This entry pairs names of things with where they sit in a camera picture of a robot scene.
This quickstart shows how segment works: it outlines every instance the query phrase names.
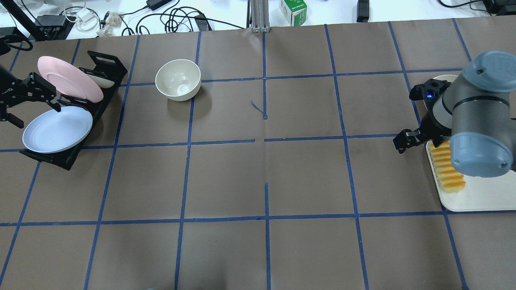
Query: gray robot arm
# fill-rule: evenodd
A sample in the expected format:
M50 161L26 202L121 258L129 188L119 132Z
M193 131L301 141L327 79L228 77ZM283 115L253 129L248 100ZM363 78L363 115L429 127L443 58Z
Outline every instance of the gray robot arm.
M465 175L495 177L516 170L516 121L509 110L509 93L516 90L516 56L484 52L453 84L429 80L418 86L411 99L424 100L429 112L420 128L394 138L400 153L428 140L436 146L450 140L452 165Z

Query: bread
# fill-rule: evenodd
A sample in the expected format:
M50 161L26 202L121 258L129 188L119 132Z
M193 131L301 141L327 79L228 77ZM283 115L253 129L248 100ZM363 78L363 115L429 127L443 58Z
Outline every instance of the bread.
M459 192L466 187L466 182L464 175L453 168L451 153L449 142L442 143L438 148L430 144L430 157L439 186L445 192Z

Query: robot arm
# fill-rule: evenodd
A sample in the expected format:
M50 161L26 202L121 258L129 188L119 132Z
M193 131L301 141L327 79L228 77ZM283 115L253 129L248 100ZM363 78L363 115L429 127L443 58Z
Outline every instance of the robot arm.
M430 79L410 99L425 101L428 114L415 131L394 138L396 149L450 140L453 167L469 176L496 177L516 170L516 120L509 93L516 90L516 56L500 51L478 55L453 82Z
M26 79L20 80L0 66L0 79L0 121L7 121L23 128L23 121L7 113L7 108L26 101L46 102L52 109L61 111L61 106L54 101L56 88L40 75L31 72Z

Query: pink plate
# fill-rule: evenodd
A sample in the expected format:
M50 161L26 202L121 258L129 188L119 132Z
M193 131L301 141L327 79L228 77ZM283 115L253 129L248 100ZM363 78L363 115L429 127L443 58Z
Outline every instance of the pink plate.
M87 99L94 103L104 98L102 90L87 74L59 58L40 57L38 70L41 76L62 94Z

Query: white bowl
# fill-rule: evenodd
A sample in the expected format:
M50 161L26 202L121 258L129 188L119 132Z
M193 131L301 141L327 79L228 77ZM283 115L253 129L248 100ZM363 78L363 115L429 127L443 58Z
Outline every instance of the white bowl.
M155 81L158 91L167 98L186 101L193 98L201 87L201 70L191 60L176 59L158 70Z

